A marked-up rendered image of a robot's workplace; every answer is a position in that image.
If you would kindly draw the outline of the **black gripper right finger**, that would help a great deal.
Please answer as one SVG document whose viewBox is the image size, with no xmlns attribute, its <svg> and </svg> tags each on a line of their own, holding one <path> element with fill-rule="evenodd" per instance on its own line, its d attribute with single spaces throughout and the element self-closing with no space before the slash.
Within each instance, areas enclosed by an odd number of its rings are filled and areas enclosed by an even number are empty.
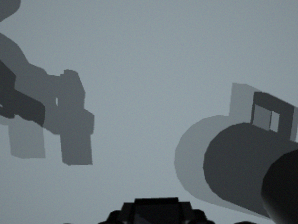
<svg viewBox="0 0 298 224">
<path fill-rule="evenodd" d="M 204 211 L 200 209 L 192 209 L 190 201 L 187 201 L 187 202 L 179 202 L 179 224 L 215 224 L 215 222 L 208 220 L 206 218 Z M 256 223 L 243 221 L 243 222 L 238 222 L 234 224 L 256 224 Z"/>
</svg>

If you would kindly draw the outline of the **black domino with yellow and green pips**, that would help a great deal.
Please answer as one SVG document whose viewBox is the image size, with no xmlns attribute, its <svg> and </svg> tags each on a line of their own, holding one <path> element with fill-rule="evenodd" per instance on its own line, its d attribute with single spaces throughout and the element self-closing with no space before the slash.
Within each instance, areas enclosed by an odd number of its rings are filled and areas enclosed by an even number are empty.
<svg viewBox="0 0 298 224">
<path fill-rule="evenodd" d="M 135 199 L 136 224 L 179 224 L 179 199 Z"/>
</svg>

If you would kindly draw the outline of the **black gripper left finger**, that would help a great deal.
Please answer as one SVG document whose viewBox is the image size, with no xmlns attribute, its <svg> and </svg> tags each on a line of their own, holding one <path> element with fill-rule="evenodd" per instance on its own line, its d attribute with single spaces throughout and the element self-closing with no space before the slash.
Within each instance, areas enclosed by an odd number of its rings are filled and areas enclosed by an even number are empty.
<svg viewBox="0 0 298 224">
<path fill-rule="evenodd" d="M 98 224 L 136 224 L 135 202 L 124 202 L 121 210 L 111 212 L 106 221 Z"/>
</svg>

